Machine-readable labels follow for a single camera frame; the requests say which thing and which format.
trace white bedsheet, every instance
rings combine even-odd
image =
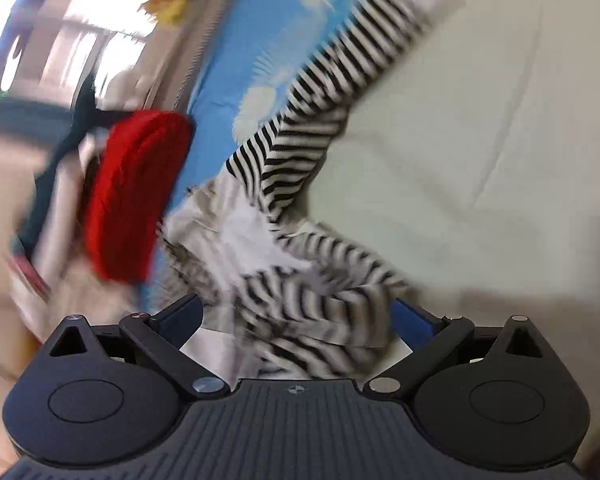
[[[466,0],[357,105],[312,218],[422,284],[425,306],[528,314],[600,441],[600,0]]]

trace blue fabric with white clouds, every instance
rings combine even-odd
[[[286,102],[297,70],[354,0],[236,0],[189,103],[196,133],[171,199],[215,176]]]

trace red knitted fabric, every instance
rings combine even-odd
[[[186,118],[158,110],[135,112],[111,129],[84,226],[86,251],[101,277],[146,279],[156,224],[191,136]]]

